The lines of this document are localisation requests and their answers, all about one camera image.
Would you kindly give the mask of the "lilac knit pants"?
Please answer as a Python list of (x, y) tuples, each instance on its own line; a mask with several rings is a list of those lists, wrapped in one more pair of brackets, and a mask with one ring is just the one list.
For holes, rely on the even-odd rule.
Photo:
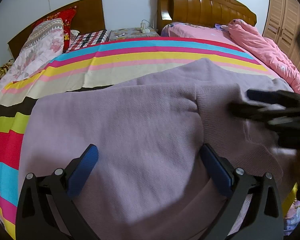
[(249, 174), (272, 173), (281, 199), (293, 188), (293, 152), (226, 110), (251, 88), (289, 85), (200, 59), (101, 90), (43, 97), (24, 134), (18, 182), (66, 167), (94, 144), (98, 162), (74, 202), (101, 239), (197, 239), (225, 202), (199, 158), (203, 143)]

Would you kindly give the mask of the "light wooden wardrobe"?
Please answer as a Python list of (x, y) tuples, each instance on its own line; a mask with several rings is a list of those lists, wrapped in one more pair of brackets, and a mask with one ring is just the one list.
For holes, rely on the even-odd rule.
[(263, 36), (271, 38), (300, 72), (300, 49), (296, 36), (300, 29), (300, 3), (297, 0), (269, 0)]

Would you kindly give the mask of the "small purple item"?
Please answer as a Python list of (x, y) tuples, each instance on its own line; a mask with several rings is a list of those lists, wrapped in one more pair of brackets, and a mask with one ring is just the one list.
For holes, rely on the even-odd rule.
[(215, 28), (218, 29), (218, 30), (223, 30), (223, 28), (221, 27), (220, 24), (215, 24)]

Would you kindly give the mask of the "pink bed sheet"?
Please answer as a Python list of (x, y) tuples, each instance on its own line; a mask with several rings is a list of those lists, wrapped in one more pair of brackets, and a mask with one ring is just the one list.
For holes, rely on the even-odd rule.
[(160, 35), (162, 37), (182, 37), (211, 40), (239, 47), (239, 45), (231, 39), (230, 34), (221, 28), (209, 28), (200, 25), (173, 22), (164, 26)]

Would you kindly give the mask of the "glossy brown wooden headboard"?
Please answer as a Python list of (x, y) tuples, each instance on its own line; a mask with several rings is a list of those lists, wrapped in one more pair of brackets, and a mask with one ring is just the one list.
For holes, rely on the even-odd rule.
[(257, 23), (256, 14), (237, 0), (158, 0), (157, 5), (158, 32), (173, 22), (212, 28), (237, 18), (252, 26)]

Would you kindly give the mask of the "rainbow striped bed sheet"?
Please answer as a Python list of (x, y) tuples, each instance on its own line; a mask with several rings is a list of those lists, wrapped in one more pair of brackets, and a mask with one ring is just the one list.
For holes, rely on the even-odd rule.
[(230, 74), (253, 76), (288, 88), (273, 70), (228, 38), (135, 38), (62, 54), (0, 91), (0, 223), (15, 239), (21, 144), (32, 109), (47, 95), (100, 89), (207, 58)]

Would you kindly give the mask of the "white power strip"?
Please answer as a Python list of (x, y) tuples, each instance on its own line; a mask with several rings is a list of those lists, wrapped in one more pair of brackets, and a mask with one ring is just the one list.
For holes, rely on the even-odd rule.
[(145, 33), (150, 33), (150, 29), (148, 29), (147, 27), (146, 27), (146, 23), (147, 22), (147, 20), (142, 20), (141, 21), (141, 23), (140, 23), (140, 29), (141, 29), (141, 32), (143, 33), (143, 34), (145, 34)]

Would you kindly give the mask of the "floral pink white quilt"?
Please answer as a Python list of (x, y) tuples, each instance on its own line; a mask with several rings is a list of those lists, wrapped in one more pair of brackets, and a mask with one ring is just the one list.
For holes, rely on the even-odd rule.
[(24, 43), (18, 57), (0, 79), (0, 93), (14, 81), (25, 80), (41, 71), (64, 47), (64, 24), (61, 18), (37, 25)]

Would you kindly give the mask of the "checkered red white cloth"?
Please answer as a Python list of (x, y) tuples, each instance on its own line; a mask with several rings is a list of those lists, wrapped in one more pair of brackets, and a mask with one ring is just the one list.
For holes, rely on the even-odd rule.
[(99, 43), (104, 43), (108, 38), (108, 34), (109, 32), (107, 30), (78, 34), (74, 40), (70, 40), (69, 48), (65, 52), (69, 53), (82, 48), (92, 47)]

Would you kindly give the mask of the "floral covered nightstand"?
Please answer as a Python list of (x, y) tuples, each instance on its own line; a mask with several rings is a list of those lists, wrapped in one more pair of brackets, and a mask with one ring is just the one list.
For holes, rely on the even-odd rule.
[(117, 40), (125, 40), (132, 38), (142, 38), (142, 37), (158, 37), (159, 34), (152, 28), (150, 28), (149, 33), (143, 33), (141, 28), (125, 28), (125, 29), (116, 29), (111, 30), (108, 41), (117, 41)]

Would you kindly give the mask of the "dark brown flat headboard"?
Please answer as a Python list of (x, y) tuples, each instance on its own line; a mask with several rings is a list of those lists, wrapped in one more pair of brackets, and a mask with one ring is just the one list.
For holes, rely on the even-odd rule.
[[(40, 19), (54, 15), (62, 10), (69, 9), (70, 7), (76, 7), (77, 10), (71, 21), (71, 27), (78, 30), (80, 33), (86, 34), (106, 29), (102, 0), (77, 0), (44, 15)], [(14, 59), (18, 57), (21, 48), (32, 33), (35, 22), (36, 21), (28, 25), (8, 42), (10, 52)]]

